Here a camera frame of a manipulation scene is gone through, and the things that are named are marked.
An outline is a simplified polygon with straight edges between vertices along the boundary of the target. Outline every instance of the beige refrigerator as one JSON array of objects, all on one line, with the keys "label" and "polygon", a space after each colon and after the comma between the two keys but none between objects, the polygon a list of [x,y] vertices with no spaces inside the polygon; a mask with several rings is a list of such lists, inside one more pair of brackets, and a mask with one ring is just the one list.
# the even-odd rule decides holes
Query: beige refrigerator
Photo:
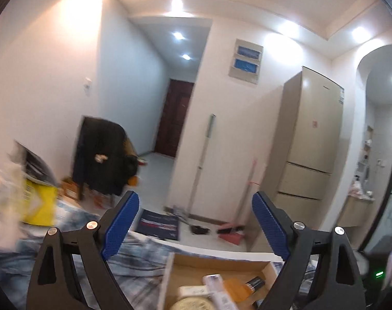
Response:
[{"label": "beige refrigerator", "polygon": [[[343,101],[341,86],[306,67],[283,87],[278,124],[260,190],[293,221],[315,226],[336,158]],[[248,250],[269,251],[253,212],[245,233]]]}]

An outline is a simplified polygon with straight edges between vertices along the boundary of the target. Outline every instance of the red dustpan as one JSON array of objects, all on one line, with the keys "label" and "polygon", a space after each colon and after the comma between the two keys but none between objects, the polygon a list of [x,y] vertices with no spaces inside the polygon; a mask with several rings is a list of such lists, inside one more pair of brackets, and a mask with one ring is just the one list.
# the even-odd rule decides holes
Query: red dustpan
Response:
[{"label": "red dustpan", "polygon": [[236,227],[232,223],[225,223],[219,227],[219,229],[230,229],[230,228],[231,228],[230,233],[219,234],[219,238],[239,246],[244,236],[243,233],[241,233],[242,231],[236,231]]}]

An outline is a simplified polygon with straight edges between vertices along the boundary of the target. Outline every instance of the mop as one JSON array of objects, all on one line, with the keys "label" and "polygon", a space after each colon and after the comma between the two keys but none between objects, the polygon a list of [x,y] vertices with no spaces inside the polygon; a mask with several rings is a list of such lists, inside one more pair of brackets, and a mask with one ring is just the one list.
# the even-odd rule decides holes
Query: mop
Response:
[{"label": "mop", "polygon": [[230,243],[233,243],[235,245],[239,245],[243,239],[243,234],[240,233],[243,230],[243,226],[238,224],[238,220],[241,216],[243,207],[245,206],[246,200],[249,198],[249,190],[250,190],[250,185],[252,184],[252,178],[254,174],[254,170],[256,168],[257,164],[257,159],[253,160],[252,168],[250,170],[249,177],[247,179],[245,191],[243,193],[242,199],[239,203],[238,209],[236,210],[236,216],[233,219],[232,223],[225,223],[219,227],[217,230],[217,233],[219,235],[219,238],[226,240]]},{"label": "mop", "polygon": [[199,165],[197,166],[197,173],[196,173],[195,180],[193,182],[192,191],[190,193],[190,200],[189,200],[189,204],[187,205],[187,209],[185,211],[183,211],[183,209],[181,209],[177,206],[174,206],[174,208],[173,208],[173,215],[178,216],[182,222],[189,225],[190,231],[193,234],[208,234],[210,232],[210,230],[206,227],[193,225],[193,224],[189,223],[188,219],[189,219],[190,211],[193,207],[193,203],[195,200],[197,186],[199,185],[200,176],[201,176],[202,170],[203,170],[203,164],[205,163],[207,147],[209,145],[209,141],[212,136],[212,129],[213,129],[213,123],[214,123],[215,118],[216,118],[216,116],[214,114],[210,115],[209,125],[208,125],[207,131],[206,131],[205,143],[203,145],[203,150],[202,150],[202,154],[201,154],[201,157],[199,160]]}]

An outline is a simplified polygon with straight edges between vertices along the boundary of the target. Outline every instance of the cardboard box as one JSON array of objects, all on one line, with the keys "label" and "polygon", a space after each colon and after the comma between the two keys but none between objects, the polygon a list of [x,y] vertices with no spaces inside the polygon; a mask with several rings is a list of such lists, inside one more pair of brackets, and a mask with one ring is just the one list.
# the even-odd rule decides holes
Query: cardboard box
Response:
[{"label": "cardboard box", "polygon": [[68,198],[78,200],[78,186],[76,183],[61,182],[62,195]]},{"label": "cardboard box", "polygon": [[170,310],[178,301],[179,287],[202,285],[202,278],[205,275],[220,274],[223,280],[237,278],[243,283],[256,276],[264,280],[269,278],[272,283],[266,283],[247,300],[237,304],[239,310],[252,310],[252,303],[265,298],[275,280],[274,276],[269,276],[274,270],[269,267],[266,269],[268,265],[269,262],[203,258],[171,253],[163,276],[157,310]]}]

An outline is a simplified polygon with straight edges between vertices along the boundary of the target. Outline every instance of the mop handle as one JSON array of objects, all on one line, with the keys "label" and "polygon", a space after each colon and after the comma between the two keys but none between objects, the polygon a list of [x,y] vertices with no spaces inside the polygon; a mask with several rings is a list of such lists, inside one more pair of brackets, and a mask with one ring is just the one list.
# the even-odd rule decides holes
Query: mop handle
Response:
[{"label": "mop handle", "polygon": [[215,118],[216,118],[216,115],[214,115],[214,114],[210,115],[209,125],[208,125],[207,131],[206,131],[205,143],[203,145],[203,151],[202,151],[202,154],[201,154],[201,157],[199,160],[199,165],[197,166],[196,177],[193,182],[192,191],[190,193],[190,200],[189,200],[189,204],[188,204],[187,210],[186,210],[187,217],[189,217],[190,210],[193,207],[194,199],[196,196],[197,186],[199,185],[200,176],[201,176],[202,170],[203,170],[203,164],[205,163],[207,146],[208,146],[209,140],[212,136],[212,129],[213,129],[213,123],[214,123]]}]

